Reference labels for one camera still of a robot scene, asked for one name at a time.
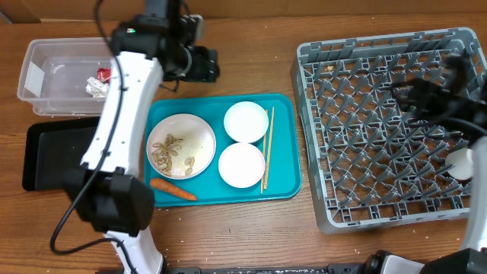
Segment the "white bowl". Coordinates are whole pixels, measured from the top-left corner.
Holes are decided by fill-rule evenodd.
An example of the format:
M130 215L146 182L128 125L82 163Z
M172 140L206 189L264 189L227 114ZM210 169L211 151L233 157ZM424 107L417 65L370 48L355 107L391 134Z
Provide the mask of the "white bowl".
M257 142L264 136L268 128L268 114L254 102L236 103L224 115L224 129L236 142Z
M223 181L244 189L261 181L266 169L263 153L254 145L234 143L218 159L218 172Z

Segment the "red snack wrapper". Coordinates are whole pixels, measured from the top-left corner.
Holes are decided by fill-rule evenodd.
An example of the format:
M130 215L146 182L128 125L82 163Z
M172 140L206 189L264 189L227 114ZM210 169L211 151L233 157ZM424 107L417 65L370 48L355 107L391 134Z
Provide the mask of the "red snack wrapper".
M111 79L110 68L99 68L97 70L97 80L103 84L109 84Z

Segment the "small foil ball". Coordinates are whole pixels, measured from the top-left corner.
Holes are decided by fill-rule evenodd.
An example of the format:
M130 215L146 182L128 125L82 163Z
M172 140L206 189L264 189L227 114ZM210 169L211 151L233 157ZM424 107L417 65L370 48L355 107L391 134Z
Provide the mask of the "small foil ball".
M90 77L87 80L86 92L92 97L106 97L109 91L109 85L96 78Z

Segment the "white cup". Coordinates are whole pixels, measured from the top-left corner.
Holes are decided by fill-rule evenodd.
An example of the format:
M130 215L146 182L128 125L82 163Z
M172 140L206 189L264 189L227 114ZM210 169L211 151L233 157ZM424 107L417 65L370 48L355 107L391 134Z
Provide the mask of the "white cup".
M473 150L461 148L451 152L445 158L445 165L450 166L447 171L456 180L468 180L473 176Z

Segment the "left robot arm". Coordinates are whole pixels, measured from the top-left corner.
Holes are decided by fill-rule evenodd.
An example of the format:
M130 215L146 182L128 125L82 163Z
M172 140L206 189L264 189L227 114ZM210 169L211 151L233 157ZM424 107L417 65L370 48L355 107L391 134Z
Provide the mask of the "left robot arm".
M148 1L142 14L103 36L111 53L110 89L79 167L63 177L77 213L112 244L126 273L162 273L150 232L154 192L138 179L143 131L164 81L217 80L218 54L195 44L203 19L180 0Z

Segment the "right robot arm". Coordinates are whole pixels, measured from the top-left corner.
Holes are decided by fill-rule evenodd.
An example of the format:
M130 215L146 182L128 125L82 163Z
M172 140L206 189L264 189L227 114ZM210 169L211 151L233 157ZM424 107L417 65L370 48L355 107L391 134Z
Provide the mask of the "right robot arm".
M442 87L421 78L394 83L390 92L402 110L414 108L412 128L443 126L469 139L470 209L459 251L428 263L419 263L380 250L368 258L363 273L485 273L486 272L486 105L461 97L467 85L469 54L451 54L444 60L453 78Z

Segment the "grey dishwasher rack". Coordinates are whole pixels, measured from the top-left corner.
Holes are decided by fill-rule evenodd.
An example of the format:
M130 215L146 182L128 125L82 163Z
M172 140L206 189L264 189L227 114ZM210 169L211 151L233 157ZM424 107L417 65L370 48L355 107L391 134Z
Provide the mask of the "grey dishwasher rack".
M390 93L421 78L449 84L451 54L466 53L462 95L479 100L486 60L466 27L302 43L291 69L319 229L338 234L469 214L470 184L449 175L458 133L426 126Z

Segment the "teal serving tray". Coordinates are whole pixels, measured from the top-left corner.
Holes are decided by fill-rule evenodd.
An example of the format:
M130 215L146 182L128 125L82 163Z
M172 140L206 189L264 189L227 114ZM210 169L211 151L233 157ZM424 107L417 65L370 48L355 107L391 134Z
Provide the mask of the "teal serving tray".
M218 159L226 147L234 143L224 130L224 115L241 101L252 101L274 112L272 149L266 190L254 185L238 189L225 183L218 172ZM216 153L211 164L199 175L187 180L169 182L198 197L188 201L156 190L157 207L200 206L234 202L256 202L270 199L289 199L301 188L301 166L292 102L283 94L248 94L223 97L199 97L159 100L151 105L146 133L163 119L176 114L192 114L205 120L216 137Z

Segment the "right wooden chopstick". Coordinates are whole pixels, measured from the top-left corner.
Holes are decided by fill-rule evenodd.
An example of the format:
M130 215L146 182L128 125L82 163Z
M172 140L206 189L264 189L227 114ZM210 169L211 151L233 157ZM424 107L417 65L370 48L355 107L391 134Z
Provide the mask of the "right wooden chopstick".
M272 135L273 135L274 117L275 117L275 108L273 107L272 108L272 115L271 115L271 122L270 122L270 129L269 129L269 141L268 141L267 161L266 161L266 176L264 179L264 190L267 190L267 187L268 187L270 158L271 158L271 151L272 151Z

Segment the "white dinner plate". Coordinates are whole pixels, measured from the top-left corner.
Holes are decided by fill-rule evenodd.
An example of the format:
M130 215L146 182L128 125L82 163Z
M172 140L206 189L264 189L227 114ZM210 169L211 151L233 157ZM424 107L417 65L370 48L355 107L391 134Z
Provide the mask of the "white dinner plate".
M156 163L151 156L154 150L152 144L164 141L168 134L188 140L195 157L195 164L191 175L167 177L156 168ZM216 137L213 129L205 120L185 113L169 116L158 122L148 134L145 146L147 176L156 177L160 175L170 180L187 180L201 174L209 167L215 156L215 152Z

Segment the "peanut shells pile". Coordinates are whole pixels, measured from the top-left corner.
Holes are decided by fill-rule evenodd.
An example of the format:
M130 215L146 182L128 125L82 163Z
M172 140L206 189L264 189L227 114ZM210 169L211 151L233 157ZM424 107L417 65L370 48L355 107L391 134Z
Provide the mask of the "peanut shells pile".
M155 142L152 147L152 159L164 176L189 176L193 173L195 157L187 139L168 134L164 141Z

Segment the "orange carrot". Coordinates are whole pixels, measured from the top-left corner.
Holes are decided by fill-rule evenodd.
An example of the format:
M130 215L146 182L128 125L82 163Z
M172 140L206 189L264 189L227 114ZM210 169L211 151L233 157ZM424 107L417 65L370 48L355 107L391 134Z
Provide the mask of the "orange carrot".
M162 180L160 178L153 178L150 181L150 185L155 188L156 190L163 191L165 193L168 193L172 196L176 196L181 199L189 200L189 201L197 201L198 198L197 196L193 195L192 193L189 193L172 183L169 183L165 180Z

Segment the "clear plastic bin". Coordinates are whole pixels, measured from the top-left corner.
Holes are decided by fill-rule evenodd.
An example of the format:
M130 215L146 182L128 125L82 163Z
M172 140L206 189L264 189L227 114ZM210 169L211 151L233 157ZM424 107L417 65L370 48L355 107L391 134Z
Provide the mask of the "clear plastic bin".
M99 116L105 99L86 92L86 86L99 69L112 67L112 58L97 37L32 40L17 96L39 116Z

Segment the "black tray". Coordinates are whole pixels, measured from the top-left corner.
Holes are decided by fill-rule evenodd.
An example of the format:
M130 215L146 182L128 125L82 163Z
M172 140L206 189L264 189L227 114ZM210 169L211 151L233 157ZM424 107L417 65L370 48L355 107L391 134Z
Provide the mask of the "black tray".
M98 125L97 116L36 123L27 130L22 187L26 191L72 188Z

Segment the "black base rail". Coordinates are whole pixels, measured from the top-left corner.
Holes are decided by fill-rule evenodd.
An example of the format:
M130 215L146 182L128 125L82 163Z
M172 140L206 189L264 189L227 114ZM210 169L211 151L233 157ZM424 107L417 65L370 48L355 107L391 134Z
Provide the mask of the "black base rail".
M370 255L364 263L331 263L328 266L287 267L287 268L227 268L201 269L199 267L180 267L163 269L164 274L419 274L425 264L408 260L401 256L379 250Z

